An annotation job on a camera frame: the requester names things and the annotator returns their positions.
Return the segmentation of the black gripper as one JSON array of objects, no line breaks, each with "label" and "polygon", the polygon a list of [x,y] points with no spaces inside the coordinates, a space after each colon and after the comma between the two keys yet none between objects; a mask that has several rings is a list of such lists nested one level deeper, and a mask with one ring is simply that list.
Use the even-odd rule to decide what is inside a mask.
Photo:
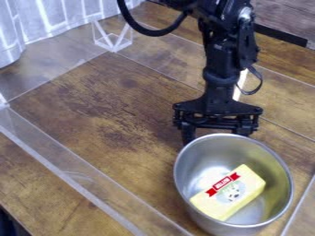
[{"label": "black gripper", "polygon": [[[252,68],[250,72],[262,83],[261,73]],[[175,103],[174,125],[182,131],[182,143],[187,145],[197,139],[197,129],[225,129],[240,136],[250,136],[260,128],[260,116],[264,109],[258,106],[242,103],[234,99],[234,90],[240,89],[245,95],[256,94],[262,87],[246,91],[240,85],[242,73],[229,77],[221,77],[210,70],[203,70],[206,90],[195,99]]]}]

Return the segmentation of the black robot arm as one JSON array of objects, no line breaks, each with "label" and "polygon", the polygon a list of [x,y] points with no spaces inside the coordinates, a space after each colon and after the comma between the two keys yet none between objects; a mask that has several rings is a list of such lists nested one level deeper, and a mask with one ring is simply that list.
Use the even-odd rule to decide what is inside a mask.
[{"label": "black robot arm", "polygon": [[252,0],[158,1],[197,18],[207,57],[203,95],[174,105],[174,125],[182,131],[182,142],[197,138],[199,128],[250,136],[260,127],[262,108],[237,101],[233,95],[241,89],[242,72],[257,71],[261,51]]}]

